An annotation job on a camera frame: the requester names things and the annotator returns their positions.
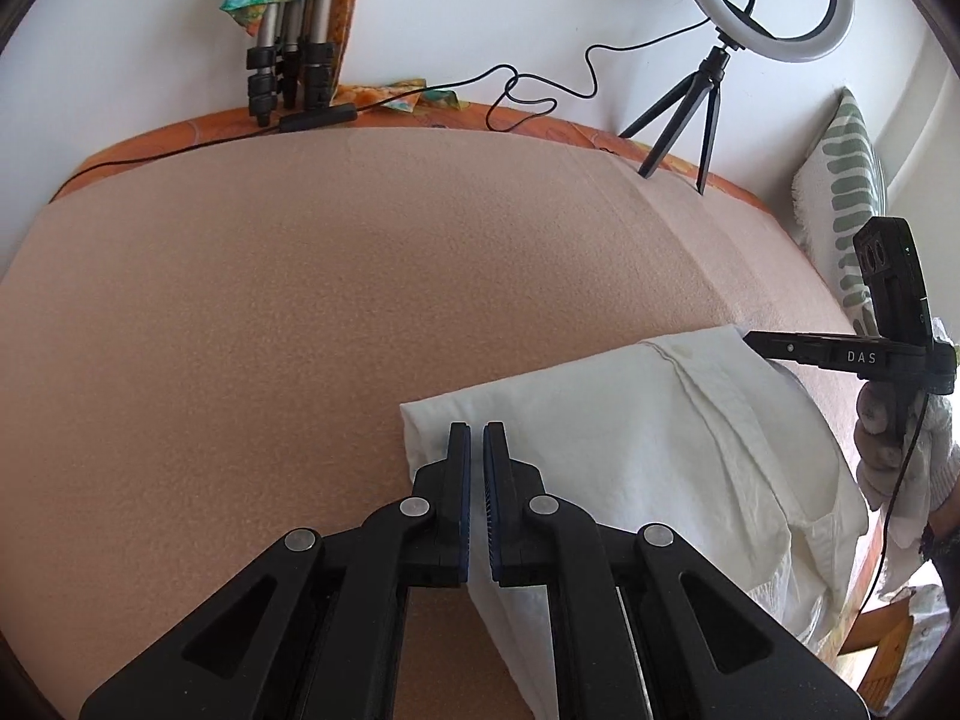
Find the white towel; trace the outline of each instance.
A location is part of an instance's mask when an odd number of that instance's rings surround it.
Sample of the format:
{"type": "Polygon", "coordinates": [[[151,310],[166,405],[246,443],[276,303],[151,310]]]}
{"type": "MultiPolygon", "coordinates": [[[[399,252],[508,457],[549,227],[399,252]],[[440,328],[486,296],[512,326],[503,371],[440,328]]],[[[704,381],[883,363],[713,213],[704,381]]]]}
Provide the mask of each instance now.
{"type": "Polygon", "coordinates": [[[538,720],[557,717],[546,592],[490,578],[482,429],[548,493],[602,524],[664,522],[801,641],[814,645],[847,595],[867,509],[800,383],[734,327],[655,338],[401,406],[411,475],[472,427],[469,593],[538,720]]]}

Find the white wall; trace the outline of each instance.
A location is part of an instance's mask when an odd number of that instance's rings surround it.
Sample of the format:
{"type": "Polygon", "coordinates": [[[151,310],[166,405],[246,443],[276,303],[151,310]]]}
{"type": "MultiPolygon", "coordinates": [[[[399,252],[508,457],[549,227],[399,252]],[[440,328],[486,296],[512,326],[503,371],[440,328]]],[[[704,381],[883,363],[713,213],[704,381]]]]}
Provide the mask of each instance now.
{"type": "MultiPolygon", "coordinates": [[[[819,22],[827,0],[757,0],[755,16],[781,36],[802,34],[819,22]]],[[[590,43],[629,45],[694,23],[692,0],[358,0],[347,79],[381,82],[425,76],[462,79],[501,61],[522,71],[589,90],[583,51],[590,43]]],[[[713,165],[780,211],[805,148],[848,84],[872,135],[879,134],[899,100],[926,27],[909,0],[857,0],[856,21],[833,55],[786,65],[739,52],[728,66],[713,165]]],[[[558,95],[557,116],[619,131],[661,94],[694,71],[714,43],[702,28],[635,55],[600,55],[600,95],[582,101],[558,95]]],[[[487,80],[464,96],[491,101],[503,79],[487,80]]],[[[527,87],[535,97],[542,87],[527,87]]],[[[700,157],[703,115],[674,151],[700,157]]],[[[651,143],[665,124],[637,140],[651,143]]]]}
{"type": "MultiPolygon", "coordinates": [[[[70,170],[163,124],[246,103],[248,40],[221,0],[39,0],[0,56],[0,272],[70,170]]],[[[760,0],[774,33],[805,31],[826,0],[760,0]]],[[[586,45],[625,44],[700,18],[692,0],[359,0],[344,80],[462,79],[500,61],[587,87],[586,45]]],[[[714,169],[783,211],[789,176],[848,84],[870,129],[885,126],[923,42],[909,0],[858,0],[843,47],[810,65],[731,60],[714,169]]],[[[618,130],[693,71],[709,28],[630,56],[600,56],[601,92],[559,116],[618,130]]],[[[492,100],[496,81],[464,91],[492,100]]],[[[699,158],[702,119],[676,153],[699,158]]],[[[641,138],[651,142],[661,125],[641,138]]]]}
{"type": "Polygon", "coordinates": [[[910,223],[930,312],[960,341],[960,79],[953,69],[918,143],[898,176],[890,213],[910,223]]]}
{"type": "Polygon", "coordinates": [[[913,74],[891,117],[875,140],[891,201],[904,189],[944,116],[947,84],[956,76],[936,36],[923,38],[913,74]]]}

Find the green patterned pillow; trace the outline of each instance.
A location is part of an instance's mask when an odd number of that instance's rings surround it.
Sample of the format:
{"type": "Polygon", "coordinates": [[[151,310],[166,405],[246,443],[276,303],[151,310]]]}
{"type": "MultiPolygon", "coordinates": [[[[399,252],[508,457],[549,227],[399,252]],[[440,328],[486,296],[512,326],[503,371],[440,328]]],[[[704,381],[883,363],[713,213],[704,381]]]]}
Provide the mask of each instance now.
{"type": "Polygon", "coordinates": [[[858,335],[877,335],[874,305],[853,253],[853,234],[887,212],[883,170],[850,90],[793,179],[803,247],[858,335]]]}

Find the person's hand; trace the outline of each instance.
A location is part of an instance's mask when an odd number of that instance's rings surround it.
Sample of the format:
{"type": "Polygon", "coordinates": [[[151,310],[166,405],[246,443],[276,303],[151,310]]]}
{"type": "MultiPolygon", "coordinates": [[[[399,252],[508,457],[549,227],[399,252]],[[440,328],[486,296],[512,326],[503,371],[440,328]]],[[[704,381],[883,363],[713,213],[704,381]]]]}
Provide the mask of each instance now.
{"type": "MultiPolygon", "coordinates": [[[[856,480],[873,511],[890,504],[923,405],[923,394],[918,394],[908,412],[906,435],[898,440],[893,427],[895,398],[892,385],[867,382],[856,401],[858,420],[853,440],[860,453],[856,480]]],[[[920,537],[930,512],[944,506],[958,477],[960,448],[953,442],[950,402],[930,395],[920,437],[891,515],[890,533],[899,546],[906,548],[920,537]]]]}

